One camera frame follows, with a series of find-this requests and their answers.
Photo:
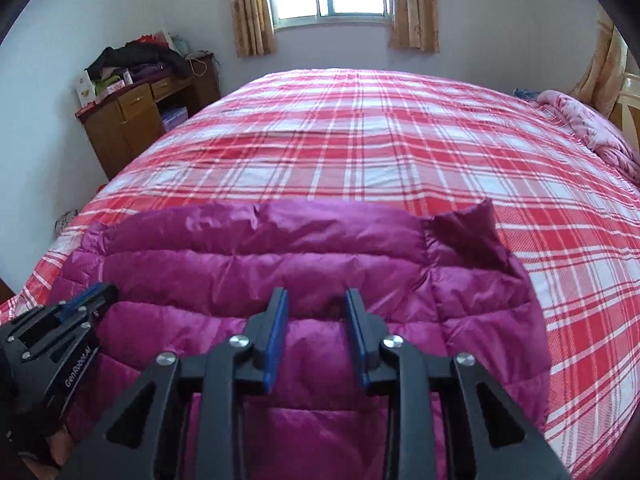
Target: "wooden nightstand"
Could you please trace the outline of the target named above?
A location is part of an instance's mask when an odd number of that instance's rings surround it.
[[[192,117],[220,99],[213,54],[201,56],[193,67],[187,79],[159,72],[78,116],[109,180],[164,135],[163,110],[186,107]]]
[[[6,286],[2,280],[0,280],[0,304],[10,300],[14,296],[15,294],[12,290]]]

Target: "blue object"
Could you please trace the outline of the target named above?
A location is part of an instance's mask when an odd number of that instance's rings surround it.
[[[360,297],[354,296],[351,291],[346,295],[347,302],[347,330],[349,332],[349,348],[351,359],[355,368],[356,376],[362,387],[366,390],[369,386],[369,374],[367,373],[367,349],[365,348],[360,321],[358,320],[357,306],[355,301]]]
[[[282,294],[274,295],[271,298],[271,302],[277,302],[277,305],[275,307],[276,313],[273,319],[273,328],[264,352],[264,379],[262,380],[262,385],[266,392],[271,391],[276,381],[276,372],[280,363],[282,349],[284,348],[287,321],[289,319],[289,293],[284,290]]]
[[[59,320],[60,323],[64,323],[67,319],[72,317],[74,314],[78,312],[78,307],[82,304],[86,303],[89,299],[94,297],[100,291],[102,291],[107,286],[103,283],[96,283],[95,285],[90,286],[86,291],[73,299],[69,300],[62,306],[62,309],[55,314],[55,317]]]
[[[516,88],[513,91],[513,96],[525,101],[535,101],[541,93],[542,92],[536,92],[535,90]]]
[[[185,107],[174,108],[162,114],[162,124],[164,124],[164,130],[167,133],[180,126],[187,119],[189,119],[189,113]]]

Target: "quilted puffer jacket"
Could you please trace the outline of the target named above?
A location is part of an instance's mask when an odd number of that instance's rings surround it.
[[[274,391],[245,406],[249,477],[378,480],[386,399],[356,384],[344,294],[425,352],[476,355],[537,427],[548,408],[542,310],[519,261],[498,240],[491,203],[435,218],[364,203],[212,203],[96,224],[50,299],[92,283],[120,291],[98,328],[102,352],[69,418],[82,439],[161,351],[201,354],[242,332],[273,289],[289,291]],[[434,417],[440,417],[437,406]],[[444,443],[437,436],[440,471]]]

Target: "cardboard box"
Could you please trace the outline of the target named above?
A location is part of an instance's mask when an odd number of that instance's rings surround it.
[[[76,78],[75,85],[82,108],[95,101],[94,83],[91,81],[91,78],[89,78],[89,73],[86,70],[82,72],[80,77]]]

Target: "pink blanket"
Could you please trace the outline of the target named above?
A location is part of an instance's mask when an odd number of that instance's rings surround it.
[[[568,95],[547,90],[538,96],[569,123],[577,137],[606,164],[640,186],[640,155],[628,145],[622,133],[592,108]]]

